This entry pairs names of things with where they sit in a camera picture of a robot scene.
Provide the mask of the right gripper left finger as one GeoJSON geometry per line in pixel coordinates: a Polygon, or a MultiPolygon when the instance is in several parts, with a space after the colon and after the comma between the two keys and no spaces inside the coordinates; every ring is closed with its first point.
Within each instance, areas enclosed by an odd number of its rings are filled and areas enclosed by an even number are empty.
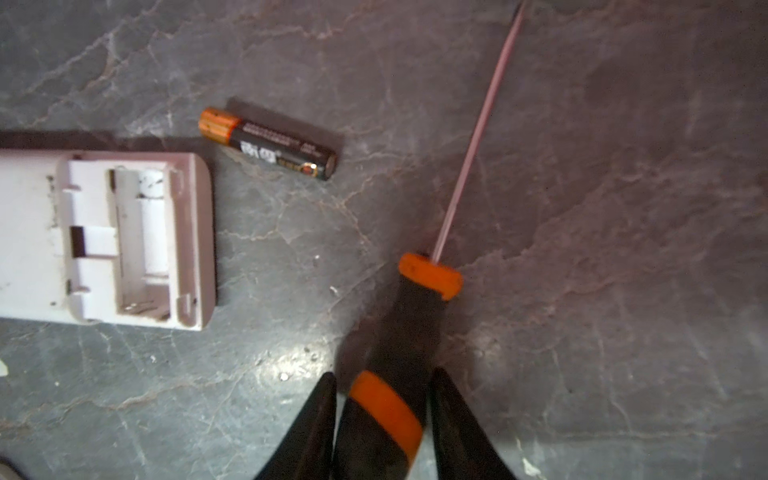
{"type": "Polygon", "coordinates": [[[329,479],[336,408],[337,379],[326,372],[256,479],[329,479]]]}

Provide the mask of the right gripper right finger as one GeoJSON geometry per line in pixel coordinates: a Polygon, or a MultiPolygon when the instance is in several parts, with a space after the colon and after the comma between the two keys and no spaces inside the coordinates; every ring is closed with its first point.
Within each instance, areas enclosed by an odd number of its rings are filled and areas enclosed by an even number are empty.
{"type": "Polygon", "coordinates": [[[517,479],[441,367],[433,372],[429,398],[439,479],[517,479]]]}

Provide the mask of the orange black screwdriver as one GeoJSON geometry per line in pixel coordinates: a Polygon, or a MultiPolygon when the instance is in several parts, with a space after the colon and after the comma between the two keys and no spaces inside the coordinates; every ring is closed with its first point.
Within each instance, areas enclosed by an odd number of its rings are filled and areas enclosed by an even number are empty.
{"type": "Polygon", "coordinates": [[[435,246],[428,256],[407,253],[398,263],[396,299],[342,409],[331,464],[334,479],[404,479],[425,431],[432,432],[429,387],[438,368],[434,357],[441,322],[463,286],[462,275],[440,259],[525,7],[520,2],[513,14],[435,246]]]}

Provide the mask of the long white remote control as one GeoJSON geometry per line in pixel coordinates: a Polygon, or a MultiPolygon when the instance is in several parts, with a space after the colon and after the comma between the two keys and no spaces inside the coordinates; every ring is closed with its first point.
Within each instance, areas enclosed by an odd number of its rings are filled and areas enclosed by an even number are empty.
{"type": "Polygon", "coordinates": [[[211,175],[192,153],[5,149],[5,318],[199,331],[216,304],[211,175]]]}

